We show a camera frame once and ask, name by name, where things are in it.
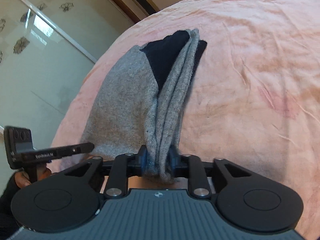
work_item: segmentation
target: bed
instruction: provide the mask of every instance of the bed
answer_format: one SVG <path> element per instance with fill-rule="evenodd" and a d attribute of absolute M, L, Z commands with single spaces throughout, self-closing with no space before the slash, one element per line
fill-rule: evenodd
<path fill-rule="evenodd" d="M 99 59 L 52 146 L 79 143 L 105 76 L 132 46 L 197 28 L 208 45 L 184 109 L 180 151 L 203 161 L 226 158 L 293 188 L 304 202 L 296 230 L 314 240 L 320 236 L 319 13 L 320 0 L 184 0 L 165 8 L 124 32 Z M 48 166 L 57 172 L 81 158 Z"/>

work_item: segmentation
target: floral pattern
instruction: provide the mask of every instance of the floral pattern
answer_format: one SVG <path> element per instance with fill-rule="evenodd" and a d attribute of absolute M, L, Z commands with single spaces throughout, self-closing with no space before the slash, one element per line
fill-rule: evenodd
<path fill-rule="evenodd" d="M 60 8 L 63 9 L 64 12 L 69 11 L 71 7 L 74 7 L 73 3 L 71 2 L 64 3 L 60 6 Z"/>
<path fill-rule="evenodd" d="M 30 41 L 28 41 L 25 37 L 22 37 L 17 40 L 16 45 L 13 47 L 13 53 L 14 54 L 20 54 L 26 46 L 28 46 Z"/>
<path fill-rule="evenodd" d="M 30 12 L 29 18 L 31 18 L 33 16 L 33 12 Z M 28 17 L 28 12 L 24 13 L 21 18 L 20 18 L 20 22 L 25 23 L 27 21 L 27 17 Z"/>
<path fill-rule="evenodd" d="M 42 11 L 44 8 L 46 8 L 47 5 L 45 3 L 42 3 L 40 5 L 37 6 L 37 8 L 39 9 L 39 11 Z"/>
<path fill-rule="evenodd" d="M 3 31 L 4 25 L 5 25 L 5 19 L 0 19 L 0 32 Z"/>

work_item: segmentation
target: folded garment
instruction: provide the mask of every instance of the folded garment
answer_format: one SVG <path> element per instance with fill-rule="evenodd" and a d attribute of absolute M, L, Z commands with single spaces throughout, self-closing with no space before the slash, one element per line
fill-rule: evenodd
<path fill-rule="evenodd" d="M 133 46 L 106 76 L 81 141 L 110 158 L 145 144 L 147 173 L 170 180 L 167 153 L 178 146 L 184 101 L 206 45 L 194 29 Z"/>

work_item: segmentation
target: wrinkled fabric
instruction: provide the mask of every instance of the wrinkled fabric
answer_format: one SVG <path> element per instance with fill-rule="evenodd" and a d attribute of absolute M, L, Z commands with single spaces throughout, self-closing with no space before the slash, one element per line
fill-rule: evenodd
<path fill-rule="evenodd" d="M 199 29 L 207 48 L 183 115 L 180 151 L 223 157 L 293 188 L 296 230 L 320 235 L 320 0 L 184 0 L 134 25 L 100 58 L 53 146 L 81 138 L 99 88 L 133 45 Z M 50 164 L 59 171 L 73 156 Z"/>

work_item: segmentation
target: black sleeve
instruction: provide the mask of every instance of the black sleeve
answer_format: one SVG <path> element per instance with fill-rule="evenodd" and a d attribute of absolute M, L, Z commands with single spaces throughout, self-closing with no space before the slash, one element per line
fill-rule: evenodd
<path fill-rule="evenodd" d="M 17 186 L 13 174 L 0 198 L 0 240 L 9 238 L 19 229 L 10 208 L 11 200 L 19 189 L 20 188 Z"/>

